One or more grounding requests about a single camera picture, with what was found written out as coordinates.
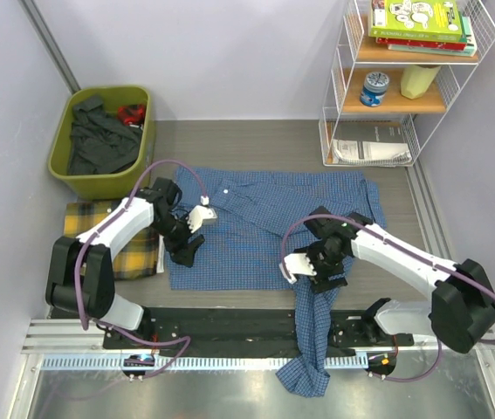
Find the blue checked long sleeve shirt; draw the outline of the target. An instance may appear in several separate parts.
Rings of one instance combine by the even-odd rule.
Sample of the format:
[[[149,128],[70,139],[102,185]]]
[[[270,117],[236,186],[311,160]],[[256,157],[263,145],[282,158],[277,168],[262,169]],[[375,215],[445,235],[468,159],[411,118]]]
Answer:
[[[379,188],[360,171],[286,173],[178,168],[175,182],[182,190],[179,210],[199,203],[205,185],[217,221],[201,230],[205,242],[192,267],[168,262],[174,290],[282,290],[295,293],[295,332],[299,356],[277,372],[292,394],[321,397],[330,376],[324,363],[331,309],[339,294],[315,294],[307,278],[290,285],[279,269],[280,247],[305,247],[313,235],[288,228],[319,206],[337,216],[357,212],[380,226],[386,224]]]

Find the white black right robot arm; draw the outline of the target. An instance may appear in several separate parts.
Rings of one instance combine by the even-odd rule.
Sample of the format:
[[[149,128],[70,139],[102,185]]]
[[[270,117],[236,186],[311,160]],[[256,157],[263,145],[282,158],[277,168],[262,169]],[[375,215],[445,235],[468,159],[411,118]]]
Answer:
[[[430,335],[466,354],[495,324],[492,284],[478,262],[437,258],[358,213],[345,222],[331,218],[320,206],[311,217],[305,226],[317,240],[306,253],[316,291],[344,285],[335,275],[341,273],[345,258],[357,258],[393,274],[425,297],[414,302],[385,298],[371,305],[361,324],[369,343],[380,345],[399,333]]]

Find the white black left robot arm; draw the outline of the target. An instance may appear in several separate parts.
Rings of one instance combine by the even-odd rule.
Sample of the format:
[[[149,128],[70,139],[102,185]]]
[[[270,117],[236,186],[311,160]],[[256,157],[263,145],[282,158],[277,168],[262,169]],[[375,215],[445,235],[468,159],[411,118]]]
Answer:
[[[152,227],[162,236],[171,260],[192,267],[204,243],[201,227],[217,219],[209,198],[183,216],[174,214],[182,191],[170,179],[158,178],[121,201],[104,220],[76,237],[60,237],[53,245],[45,301],[80,319],[97,320],[123,329],[124,339],[146,347],[154,336],[149,310],[115,291],[115,257],[141,230]]]

